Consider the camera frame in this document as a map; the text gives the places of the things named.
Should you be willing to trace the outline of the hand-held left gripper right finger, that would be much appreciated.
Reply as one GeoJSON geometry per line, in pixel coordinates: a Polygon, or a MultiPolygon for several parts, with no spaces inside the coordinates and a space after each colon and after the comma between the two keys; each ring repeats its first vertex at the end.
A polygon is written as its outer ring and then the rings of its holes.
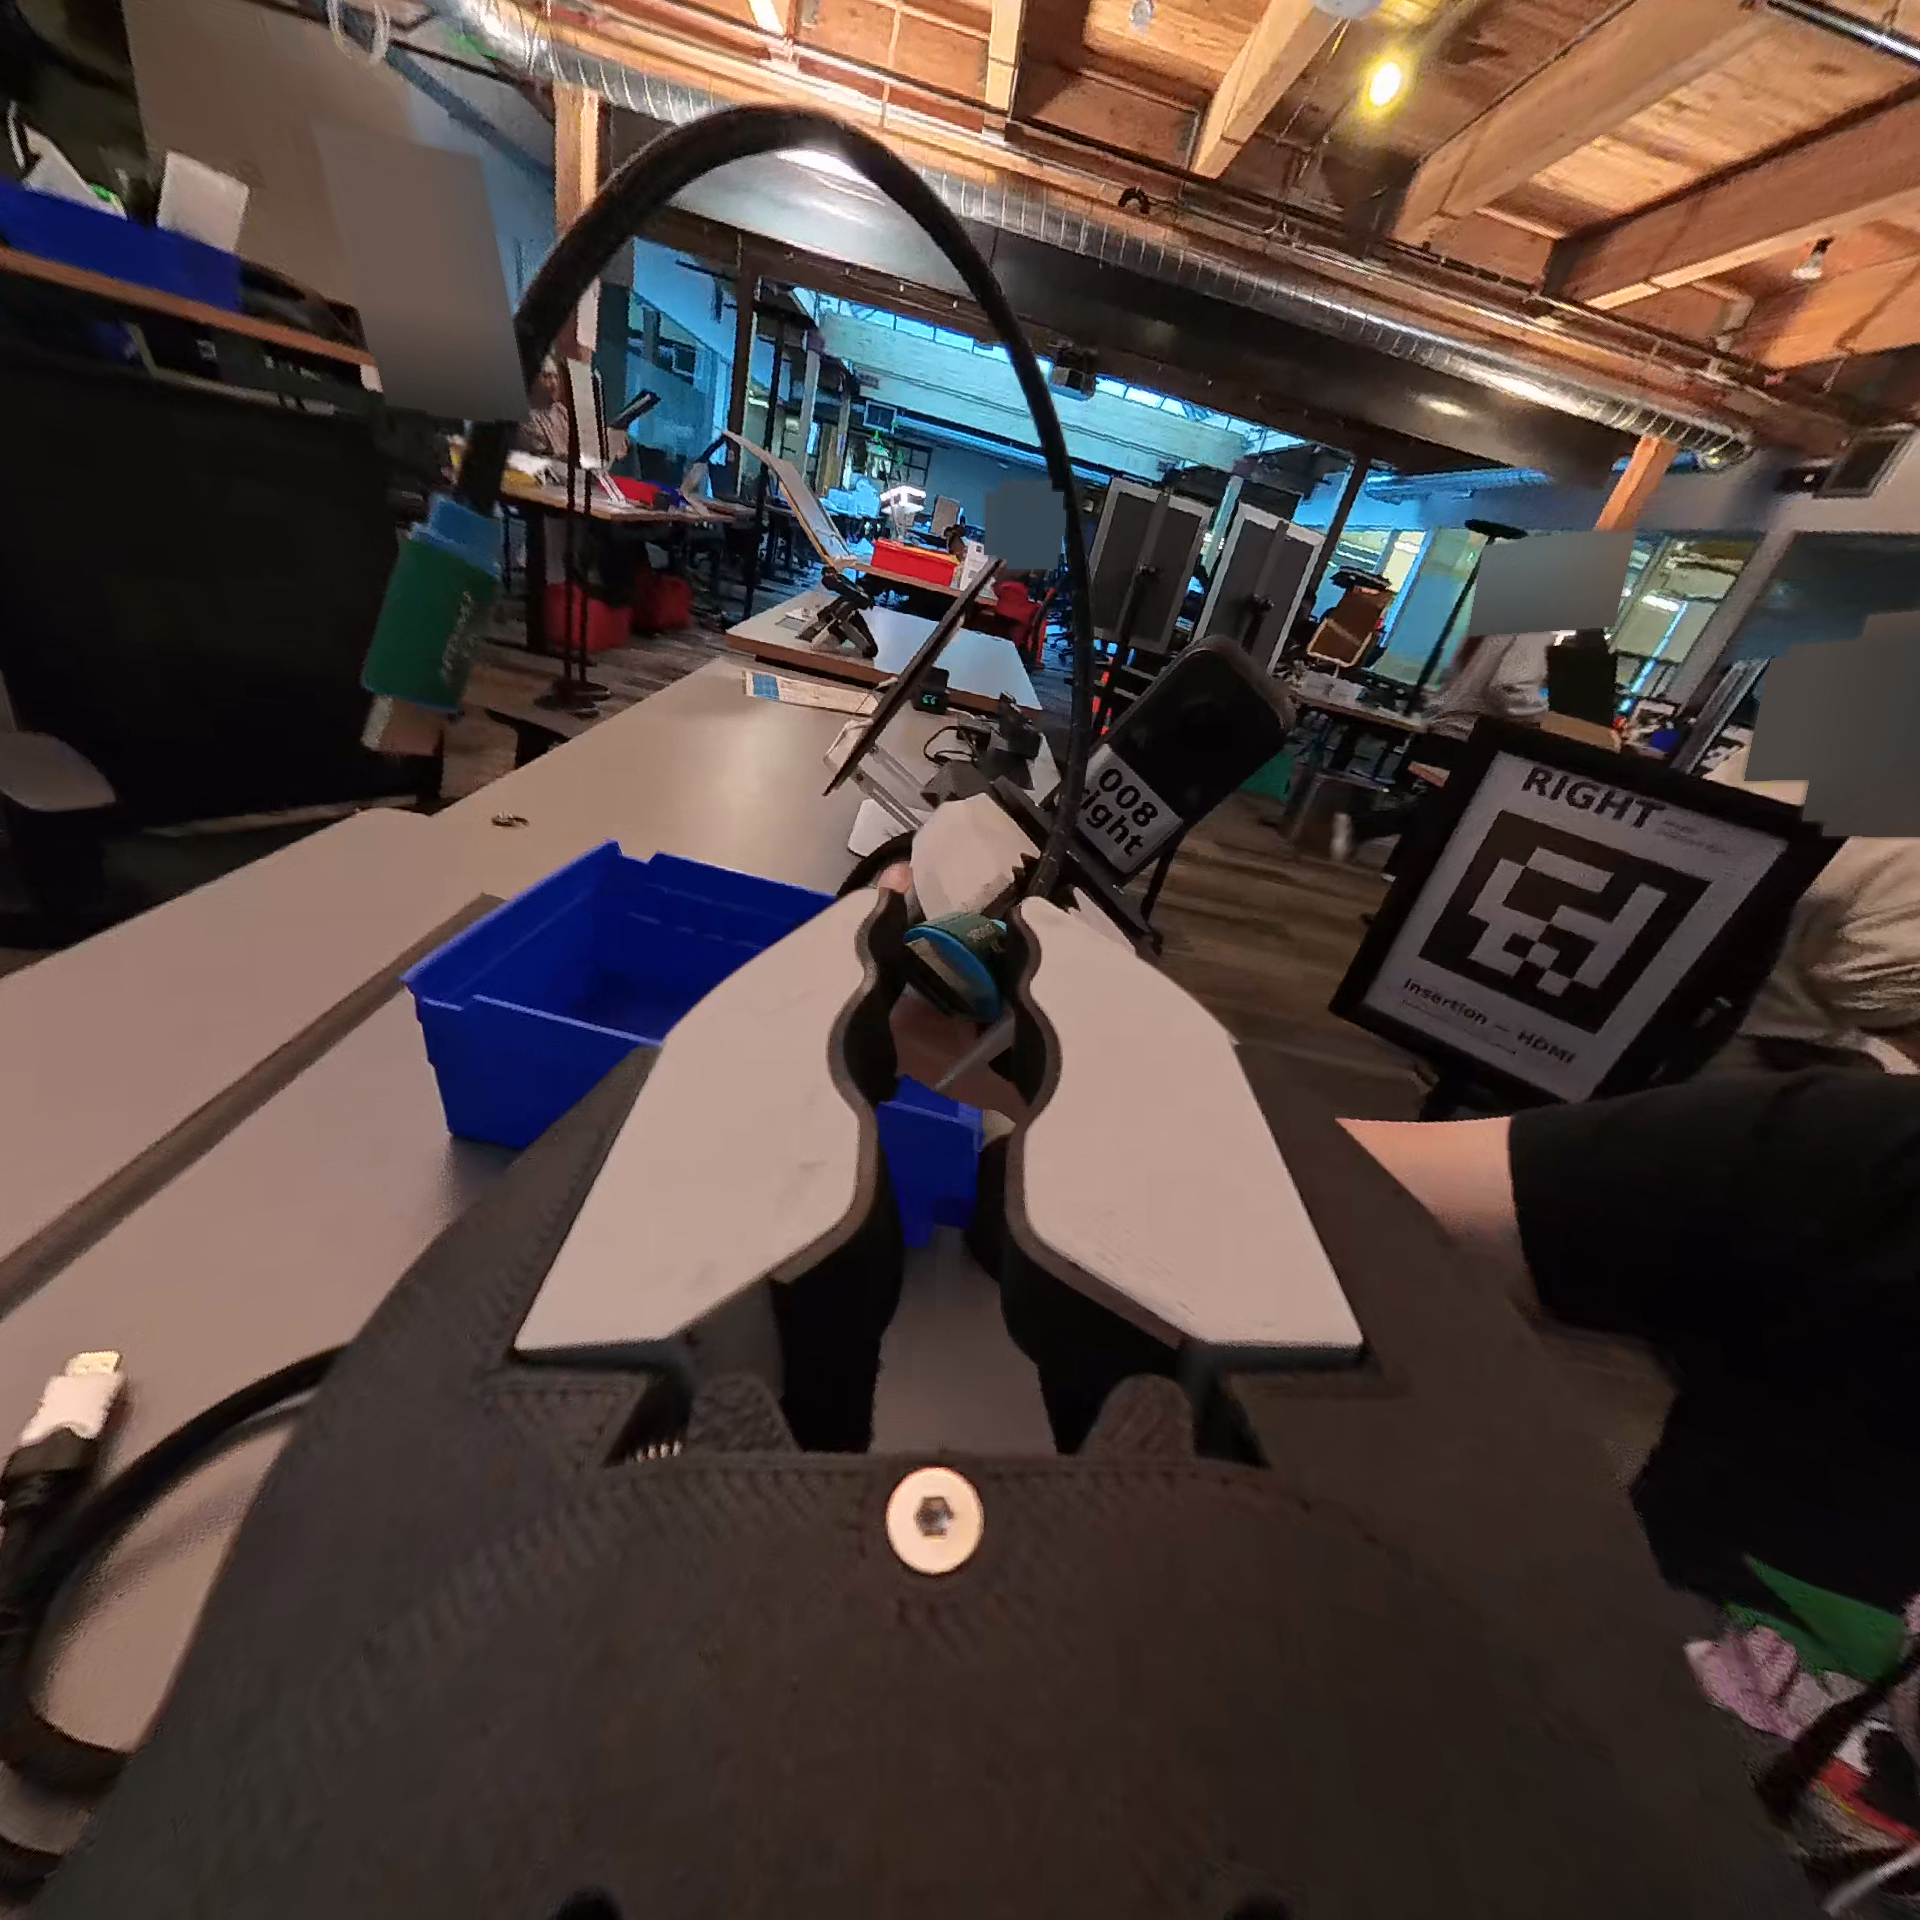
{"type": "Polygon", "coordinates": [[[1356,1362],[1359,1321],[1227,1029],[1055,902],[1006,929],[1017,1263],[1187,1362],[1356,1362]]]}

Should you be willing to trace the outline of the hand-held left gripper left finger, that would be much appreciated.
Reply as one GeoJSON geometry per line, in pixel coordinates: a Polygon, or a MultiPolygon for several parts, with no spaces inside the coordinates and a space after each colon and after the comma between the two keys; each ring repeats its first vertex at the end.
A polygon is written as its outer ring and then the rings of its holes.
{"type": "Polygon", "coordinates": [[[721,978],[644,1062],[523,1313],[521,1359],[685,1359],[839,1263],[899,1263],[879,1103],[905,897],[860,889],[721,978]]]}

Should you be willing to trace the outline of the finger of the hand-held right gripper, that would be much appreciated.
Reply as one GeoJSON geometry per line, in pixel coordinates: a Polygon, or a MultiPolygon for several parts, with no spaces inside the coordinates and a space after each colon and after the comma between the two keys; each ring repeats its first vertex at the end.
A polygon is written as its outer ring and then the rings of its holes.
{"type": "Polygon", "coordinates": [[[1039,865],[1044,825],[1033,825],[999,792],[935,806],[907,857],[919,921],[1004,924],[1039,865]]]}

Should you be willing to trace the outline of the black hdmi cable green plugs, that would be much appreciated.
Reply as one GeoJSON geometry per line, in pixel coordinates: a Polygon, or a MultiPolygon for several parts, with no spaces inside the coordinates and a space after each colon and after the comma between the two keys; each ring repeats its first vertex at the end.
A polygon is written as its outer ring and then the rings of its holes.
{"type": "MultiPolygon", "coordinates": [[[[521,382],[535,382],[561,322],[575,313],[617,245],[633,239],[679,192],[733,161],[800,150],[843,159],[895,204],[961,279],[1007,350],[1047,477],[1063,502],[1063,562],[1072,594],[1072,714],[1051,828],[1025,894],[1064,904],[1069,879],[1089,894],[1096,877],[1077,832],[1089,792],[1094,637],[1088,540],[1072,457],[1039,358],[1007,294],[958,215],[920,174],[872,135],[817,110],[733,108],[663,132],[625,159],[564,229],[518,301],[512,326],[521,382]]],[[[473,671],[475,622],[499,590],[495,504],[509,438],[504,415],[485,417],[471,434],[452,488],[430,498],[424,521],[399,543],[364,660],[364,690],[374,697],[368,713],[374,744],[393,732],[399,709],[452,713],[463,697],[473,671]]]]}

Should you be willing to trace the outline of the black cable white plug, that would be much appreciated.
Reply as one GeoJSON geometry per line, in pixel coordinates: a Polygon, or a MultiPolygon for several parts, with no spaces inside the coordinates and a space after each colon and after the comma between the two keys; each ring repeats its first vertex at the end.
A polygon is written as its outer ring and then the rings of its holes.
{"type": "Polygon", "coordinates": [[[133,1525],[254,1429],[304,1404],[342,1346],[292,1359],[168,1430],[111,1476],[104,1439],[128,1391],[118,1350],[84,1350],[44,1384],[3,1471],[3,1761],[28,1786],[93,1808],[131,1753],[41,1713],[41,1637],[60,1597],[133,1525]]]}

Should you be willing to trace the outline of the person's right forearm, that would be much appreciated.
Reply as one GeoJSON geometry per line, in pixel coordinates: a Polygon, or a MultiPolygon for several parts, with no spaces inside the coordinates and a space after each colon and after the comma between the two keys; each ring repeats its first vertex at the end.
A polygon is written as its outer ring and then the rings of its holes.
{"type": "Polygon", "coordinates": [[[1511,1117],[1344,1117],[1340,1126],[1420,1201],[1455,1247],[1500,1278],[1523,1312],[1541,1313],[1519,1234],[1511,1117]]]}

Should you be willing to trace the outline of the grey metal cabinet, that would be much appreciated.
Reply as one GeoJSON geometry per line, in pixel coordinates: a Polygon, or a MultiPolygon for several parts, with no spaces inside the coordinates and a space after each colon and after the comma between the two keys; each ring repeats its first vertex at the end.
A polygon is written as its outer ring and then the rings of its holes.
{"type": "Polygon", "coordinates": [[[1277,512],[1239,502],[1216,557],[1192,644],[1233,644],[1267,674],[1301,612],[1324,537],[1277,512]]]}
{"type": "Polygon", "coordinates": [[[1094,644],[1168,652],[1211,519],[1201,498],[1134,477],[1110,479],[1088,559],[1094,644]]]}

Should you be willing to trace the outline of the black flat screen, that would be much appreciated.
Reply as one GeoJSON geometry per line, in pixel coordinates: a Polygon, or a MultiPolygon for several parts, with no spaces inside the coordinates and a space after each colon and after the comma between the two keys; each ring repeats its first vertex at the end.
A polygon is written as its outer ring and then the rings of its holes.
{"type": "Polygon", "coordinates": [[[975,606],[981,594],[996,585],[1000,572],[1004,562],[989,559],[988,566],[982,566],[977,576],[952,599],[948,610],[924,637],[919,652],[911,653],[903,671],[887,680],[879,690],[875,709],[863,718],[862,732],[849,737],[847,749],[831,762],[823,789],[825,794],[854,778],[863,760],[875,754],[884,732],[894,724],[901,709],[907,709],[919,700],[920,685],[939,662],[943,647],[961,631],[966,612],[975,606]]]}

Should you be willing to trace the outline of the grey desk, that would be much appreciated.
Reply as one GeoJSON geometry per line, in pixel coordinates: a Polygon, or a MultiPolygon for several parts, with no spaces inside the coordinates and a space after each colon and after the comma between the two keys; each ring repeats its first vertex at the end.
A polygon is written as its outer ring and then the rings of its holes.
{"type": "MultiPolygon", "coordinates": [[[[798,592],[733,624],[726,631],[726,647],[773,669],[875,687],[910,664],[935,626],[924,614],[868,608],[863,620],[877,644],[872,657],[843,647],[816,647],[801,633],[831,601],[835,594],[827,586],[798,592]]],[[[1017,647],[1006,637],[959,628],[948,637],[935,664],[948,674],[948,700],[961,710],[992,713],[999,700],[1009,700],[1029,718],[1039,714],[1039,695],[1017,647]]]]}

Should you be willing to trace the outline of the blue plastic bin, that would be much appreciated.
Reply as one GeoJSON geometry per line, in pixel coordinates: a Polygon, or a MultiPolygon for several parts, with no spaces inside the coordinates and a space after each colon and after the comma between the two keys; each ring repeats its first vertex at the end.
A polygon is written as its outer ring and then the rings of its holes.
{"type": "MultiPolygon", "coordinates": [[[[721,978],[835,902],[798,885],[603,844],[405,975],[445,1128],[523,1150],[644,1069],[721,978]]],[[[972,1213],[977,1117],[929,1093],[879,1109],[905,1238],[972,1213]]]]}

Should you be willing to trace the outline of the white paper card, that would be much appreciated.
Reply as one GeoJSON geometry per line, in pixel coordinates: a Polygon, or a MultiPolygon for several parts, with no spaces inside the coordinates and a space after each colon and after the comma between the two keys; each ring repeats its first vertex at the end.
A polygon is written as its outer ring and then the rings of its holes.
{"type": "Polygon", "coordinates": [[[764,666],[744,666],[742,687],[766,704],[795,705],[841,718],[868,718],[879,705],[884,687],[863,687],[835,679],[785,676],[764,666]]]}

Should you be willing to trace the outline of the grey chair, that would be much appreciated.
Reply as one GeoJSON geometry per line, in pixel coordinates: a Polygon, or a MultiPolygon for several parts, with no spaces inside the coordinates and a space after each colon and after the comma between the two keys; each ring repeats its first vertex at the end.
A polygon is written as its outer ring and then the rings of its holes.
{"type": "Polygon", "coordinates": [[[111,784],[56,736],[23,726],[3,687],[3,942],[52,948],[103,924],[111,784]]]}

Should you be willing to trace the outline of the wooden shelf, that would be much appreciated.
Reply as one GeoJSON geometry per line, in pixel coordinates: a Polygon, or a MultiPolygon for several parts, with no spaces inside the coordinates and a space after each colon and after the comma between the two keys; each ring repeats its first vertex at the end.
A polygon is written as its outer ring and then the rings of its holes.
{"type": "Polygon", "coordinates": [[[111,305],[128,305],[141,313],[165,314],[209,328],[223,328],[263,344],[291,352],[310,352],[349,367],[374,367],[373,353],[349,342],[334,342],[302,326],[285,326],[271,319],[251,318],[216,304],[168,294],[150,286],[115,279],[84,266],[73,266],[45,255],[23,254],[3,247],[3,274],[44,286],[54,286],[73,296],[86,296],[111,305]]]}

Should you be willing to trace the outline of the blue storage crate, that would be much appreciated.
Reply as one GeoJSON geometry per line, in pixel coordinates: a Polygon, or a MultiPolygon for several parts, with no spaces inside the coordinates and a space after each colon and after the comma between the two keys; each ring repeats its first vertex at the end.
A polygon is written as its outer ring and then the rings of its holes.
{"type": "Polygon", "coordinates": [[[245,305],[238,255],[184,233],[136,224],[97,198],[80,204],[3,181],[3,237],[5,248],[69,269],[231,313],[245,305]]]}

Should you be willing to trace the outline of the silver spiral duct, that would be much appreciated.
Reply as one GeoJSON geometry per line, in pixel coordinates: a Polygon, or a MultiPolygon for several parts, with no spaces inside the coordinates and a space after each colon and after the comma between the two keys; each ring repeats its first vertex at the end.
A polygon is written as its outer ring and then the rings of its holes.
{"type": "MultiPolygon", "coordinates": [[[[456,2],[430,9],[512,72],[588,89],[606,105],[663,127],[692,125],[741,108],[741,101],[721,92],[603,52],[591,36],[569,33],[566,21],[539,6],[456,2]]],[[[1495,342],[1405,319],[1349,288],[1286,272],[1272,257],[1192,247],[1184,230],[1129,224],[1118,207],[1099,207],[1049,184],[975,181],[941,164],[920,164],[919,175],[961,222],[1080,255],[1096,266],[1135,272],[1189,296],[1261,313],[1633,440],[1668,440],[1707,463],[1739,463],[1758,448],[1739,422],[1664,404],[1581,373],[1549,373],[1495,342]]]]}

